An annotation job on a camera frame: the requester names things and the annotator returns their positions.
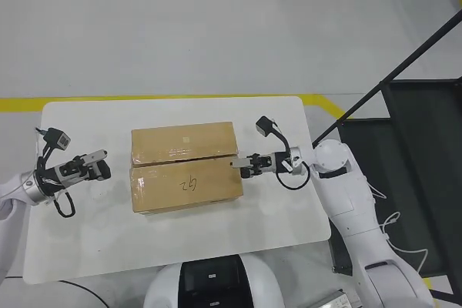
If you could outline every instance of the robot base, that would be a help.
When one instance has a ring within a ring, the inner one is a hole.
[[[151,283],[144,308],[284,308],[272,270],[253,254],[177,263]]]

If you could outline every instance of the concrete floor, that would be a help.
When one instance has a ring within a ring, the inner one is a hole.
[[[457,9],[453,0],[1,0],[0,97],[316,92],[348,109]],[[462,25],[401,77],[460,75]],[[312,138],[333,121],[318,107],[305,112]],[[378,95],[355,116],[386,115]],[[0,114],[0,182],[33,167],[40,117]],[[24,245],[10,275],[22,274]],[[287,307],[339,288],[357,301],[350,279],[330,272],[327,243],[258,254]],[[156,272],[76,282],[111,306],[137,307]],[[101,307],[61,283],[7,280],[0,289],[0,307],[52,304]]]

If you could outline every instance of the white cable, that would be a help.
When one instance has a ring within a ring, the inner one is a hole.
[[[277,131],[280,132],[281,135],[284,135],[283,132],[280,131],[280,128],[279,128],[279,126],[278,126],[277,123],[276,123],[276,120],[272,119],[272,124],[274,124],[274,125],[276,126]]]
[[[417,272],[419,273],[421,271],[421,268],[423,268],[424,262],[426,262],[426,258],[428,257],[428,249],[419,249],[419,250],[404,250],[396,247],[392,242],[390,241],[388,237],[388,233],[385,232],[385,227],[387,225],[390,225],[391,223],[395,223],[398,219],[400,218],[400,212],[395,212],[392,215],[388,216],[387,219],[381,224],[380,226],[382,227],[382,233],[386,235],[387,237],[387,242],[392,247],[394,250],[400,251],[402,253],[424,253],[424,257],[421,260],[420,265],[417,267]]]
[[[51,197],[48,197],[48,199],[45,201],[45,205],[48,206],[50,205],[54,200],[58,201],[60,196],[62,196],[63,193],[68,192],[67,189],[62,189],[60,190],[56,195],[53,195]]]
[[[373,194],[373,196],[378,197],[378,198],[381,198],[381,199],[386,199],[386,198],[387,198],[387,196],[385,196],[385,194],[383,194],[380,190],[374,188],[368,181],[367,181],[367,183],[368,183],[368,186],[369,186],[372,190],[375,191],[375,193],[374,193],[374,192],[371,192],[371,193]]]
[[[36,170],[36,163],[38,162],[38,157],[39,157],[39,137],[38,137],[39,134],[36,131],[36,129],[34,130],[34,133],[35,133],[35,137],[36,137],[36,155],[35,155],[34,166],[32,167],[32,171],[25,178],[24,182],[22,182],[19,186],[15,187],[10,192],[7,192],[5,195],[0,196],[0,199],[3,198],[3,197],[6,197],[6,196],[9,196],[9,195],[13,194],[17,189],[20,189],[29,180],[29,178],[32,176],[32,174]]]

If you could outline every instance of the brown cardboard box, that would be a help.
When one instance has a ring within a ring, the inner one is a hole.
[[[153,214],[243,195],[231,122],[132,131],[132,208]]]

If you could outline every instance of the yellow floor line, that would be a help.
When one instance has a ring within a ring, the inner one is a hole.
[[[49,102],[109,101],[134,99],[201,99],[220,97],[254,96],[298,96],[304,105],[317,105],[338,119],[344,111],[320,94],[249,94],[249,95],[124,95],[124,96],[79,96],[79,97],[32,97],[0,99],[0,112],[40,112]]]
[[[433,289],[433,284],[431,283],[431,278],[424,278],[423,281],[424,281],[424,284],[428,287],[428,289],[430,289],[430,290]],[[436,308],[439,308],[440,305],[438,304],[438,301],[437,300],[433,300],[433,301],[434,301],[434,306]]]

